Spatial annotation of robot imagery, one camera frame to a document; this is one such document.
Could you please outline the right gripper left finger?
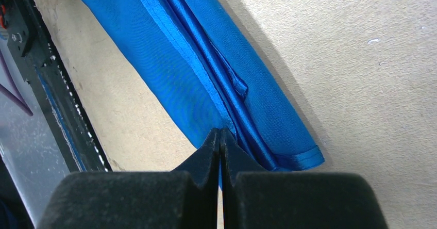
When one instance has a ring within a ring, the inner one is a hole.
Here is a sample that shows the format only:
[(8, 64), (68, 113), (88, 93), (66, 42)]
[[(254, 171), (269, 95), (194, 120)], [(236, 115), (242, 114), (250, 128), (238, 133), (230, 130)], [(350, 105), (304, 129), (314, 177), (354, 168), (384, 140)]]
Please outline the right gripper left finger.
[(172, 171), (75, 172), (38, 228), (216, 228), (220, 131)]

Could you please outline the blue cloth napkin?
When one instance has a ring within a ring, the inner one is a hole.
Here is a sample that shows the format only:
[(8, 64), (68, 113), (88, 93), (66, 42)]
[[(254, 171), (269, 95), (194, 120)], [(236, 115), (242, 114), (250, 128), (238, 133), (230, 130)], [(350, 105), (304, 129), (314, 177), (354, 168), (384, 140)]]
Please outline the blue cloth napkin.
[(212, 128), (270, 171), (324, 157), (258, 54), (218, 0), (82, 0), (188, 140)]

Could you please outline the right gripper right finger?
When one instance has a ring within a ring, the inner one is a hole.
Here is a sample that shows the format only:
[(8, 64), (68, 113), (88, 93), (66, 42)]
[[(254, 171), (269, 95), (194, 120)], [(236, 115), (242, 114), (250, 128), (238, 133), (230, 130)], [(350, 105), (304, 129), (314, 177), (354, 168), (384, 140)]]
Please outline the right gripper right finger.
[(270, 172), (220, 132), (225, 228), (387, 228), (377, 198), (351, 173)]

